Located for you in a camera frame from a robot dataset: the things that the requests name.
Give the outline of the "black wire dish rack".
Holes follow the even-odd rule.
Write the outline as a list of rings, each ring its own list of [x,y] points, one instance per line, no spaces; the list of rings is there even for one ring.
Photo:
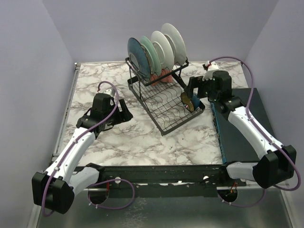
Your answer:
[[[171,133],[204,112],[205,105],[202,102],[199,103],[199,108],[191,113],[180,99],[186,87],[181,73],[189,66],[187,60],[182,66],[176,66],[167,74],[167,76],[172,75],[173,83],[163,83],[158,79],[159,83],[156,86],[151,86],[151,82],[141,78],[128,57],[125,62],[130,73],[130,78],[127,80],[128,87],[162,136]]]

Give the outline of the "red plate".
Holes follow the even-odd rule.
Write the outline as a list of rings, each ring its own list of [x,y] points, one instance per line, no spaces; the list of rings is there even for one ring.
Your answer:
[[[187,59],[186,46],[180,32],[170,23],[165,23],[161,27],[161,33],[169,41],[173,55],[174,64],[182,66]]]

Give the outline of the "dark bowl cream inside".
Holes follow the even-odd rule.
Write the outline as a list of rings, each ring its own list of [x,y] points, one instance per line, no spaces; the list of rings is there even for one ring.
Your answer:
[[[196,93],[193,93],[192,98],[187,97],[187,94],[185,92],[181,93],[180,95],[181,101],[184,105],[184,107],[189,112],[194,112],[197,108],[199,108],[200,105],[200,99],[197,97]]]

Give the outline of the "pink printed coffee mug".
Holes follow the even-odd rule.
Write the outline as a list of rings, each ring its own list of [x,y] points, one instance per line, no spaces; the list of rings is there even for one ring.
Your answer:
[[[151,75],[151,77],[150,77],[151,86],[156,86],[159,83],[159,80],[158,80],[159,78],[160,78],[160,76],[158,76],[156,74]]]

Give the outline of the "white plate lettered rim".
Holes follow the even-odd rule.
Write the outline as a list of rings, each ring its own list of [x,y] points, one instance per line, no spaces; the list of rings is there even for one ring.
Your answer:
[[[154,31],[151,36],[151,42],[158,54],[162,69],[171,70],[174,66],[174,55],[165,35],[160,31]]]

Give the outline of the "plain pink mug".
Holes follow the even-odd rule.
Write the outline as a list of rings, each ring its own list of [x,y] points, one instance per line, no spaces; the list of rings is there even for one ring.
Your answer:
[[[169,74],[171,71],[168,70],[168,69],[163,69],[161,71],[161,76],[164,76],[164,75],[167,75]],[[161,79],[162,82],[164,83],[172,83],[173,82],[173,78],[172,78],[172,75],[168,75],[167,77],[164,77]]]

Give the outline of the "blue ceramic plate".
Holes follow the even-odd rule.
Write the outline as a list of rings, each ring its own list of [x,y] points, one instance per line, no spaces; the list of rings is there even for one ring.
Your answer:
[[[129,38],[127,51],[130,62],[134,66],[135,70],[144,81],[149,81],[151,76],[150,65],[140,42],[135,38]]]

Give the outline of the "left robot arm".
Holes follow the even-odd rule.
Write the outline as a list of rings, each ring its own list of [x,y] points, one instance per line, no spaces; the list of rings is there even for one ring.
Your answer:
[[[74,133],[58,158],[45,170],[32,177],[35,205],[51,212],[65,214],[77,194],[87,187],[102,187],[112,182],[104,168],[90,163],[75,171],[86,150],[101,132],[132,119],[132,114],[119,95],[97,93],[92,107],[78,119]]]

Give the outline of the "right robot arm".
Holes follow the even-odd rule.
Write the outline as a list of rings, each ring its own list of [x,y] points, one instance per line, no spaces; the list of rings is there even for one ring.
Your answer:
[[[293,177],[295,172],[296,150],[284,146],[273,137],[252,115],[239,97],[233,95],[232,78],[227,71],[216,70],[212,76],[190,77],[184,91],[189,99],[197,88],[198,98],[208,98],[222,116],[247,139],[255,150],[258,162],[226,163],[218,180],[229,186],[236,179],[255,181],[263,189],[275,186]]]

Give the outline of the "light blue floral plate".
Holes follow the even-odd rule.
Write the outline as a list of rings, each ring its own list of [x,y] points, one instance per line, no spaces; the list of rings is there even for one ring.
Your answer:
[[[162,72],[161,63],[152,42],[146,36],[142,36],[140,38],[140,44],[144,47],[144,50],[147,54],[148,61],[150,63],[151,74],[156,74],[159,76]]]

